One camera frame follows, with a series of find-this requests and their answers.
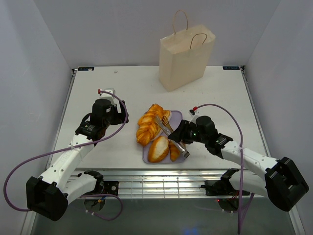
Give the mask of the long braided fake bread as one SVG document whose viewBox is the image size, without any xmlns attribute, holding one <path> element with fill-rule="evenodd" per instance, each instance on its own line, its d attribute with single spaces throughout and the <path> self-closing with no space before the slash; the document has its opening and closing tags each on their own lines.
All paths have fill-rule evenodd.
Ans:
<svg viewBox="0 0 313 235">
<path fill-rule="evenodd" d="M 138 120 L 138 130 L 136 141 L 142 146 L 146 146 L 159 132 L 160 128 L 155 123 L 156 116 L 163 117 L 164 109 L 158 104 L 153 104 L 149 110 Z"/>
</svg>

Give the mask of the metal kitchen tongs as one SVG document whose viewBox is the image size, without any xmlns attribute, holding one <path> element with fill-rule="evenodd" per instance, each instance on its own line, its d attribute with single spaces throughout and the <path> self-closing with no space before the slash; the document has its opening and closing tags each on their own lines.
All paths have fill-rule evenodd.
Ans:
<svg viewBox="0 0 313 235">
<path fill-rule="evenodd" d="M 188 152 L 186 145 L 183 142 L 177 142 L 172 139 L 169 139 L 169 136 L 174 132 L 173 128 L 169 124 L 169 121 L 167 120 L 166 116 L 163 116 L 163 118 L 160 118 L 159 116 L 156 116 L 154 118 L 155 123 L 162 129 L 162 131 L 167 136 L 167 139 L 169 141 L 172 141 L 174 145 L 180 150 L 180 153 L 183 153 L 185 158 L 187 158 L 190 153 Z"/>
</svg>

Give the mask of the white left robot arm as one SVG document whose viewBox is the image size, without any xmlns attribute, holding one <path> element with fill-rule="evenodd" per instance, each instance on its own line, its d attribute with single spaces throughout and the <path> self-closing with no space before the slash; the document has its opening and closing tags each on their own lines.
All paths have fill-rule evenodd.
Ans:
<svg viewBox="0 0 313 235">
<path fill-rule="evenodd" d="M 30 177 L 26 182 L 27 207 L 44 217 L 57 221 L 67 210 L 68 205 L 84 194 L 100 195 L 104 189 L 103 175 L 87 170 L 77 179 L 69 181 L 70 176 L 97 145 L 111 125 L 126 124 L 128 114 L 124 101 L 120 108 L 109 99 L 97 99 L 92 112 L 85 115 L 69 144 L 69 150 L 38 178 Z"/>
</svg>

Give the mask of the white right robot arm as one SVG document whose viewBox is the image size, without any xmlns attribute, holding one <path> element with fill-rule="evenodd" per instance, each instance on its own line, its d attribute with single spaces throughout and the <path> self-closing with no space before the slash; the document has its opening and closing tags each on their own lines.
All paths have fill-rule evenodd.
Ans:
<svg viewBox="0 0 313 235">
<path fill-rule="evenodd" d="M 205 183 L 202 187 L 208 195 L 231 195 L 241 189 L 245 195 L 254 193 L 266 197 L 277 208 L 288 212 L 309 191 L 293 160 L 275 159 L 240 148 L 231 137 L 218 133 L 208 116 L 200 116 L 194 122 L 182 120 L 168 138 L 177 143 L 203 143 L 212 155 L 243 164 L 245 172 L 231 168 L 215 183 Z"/>
</svg>

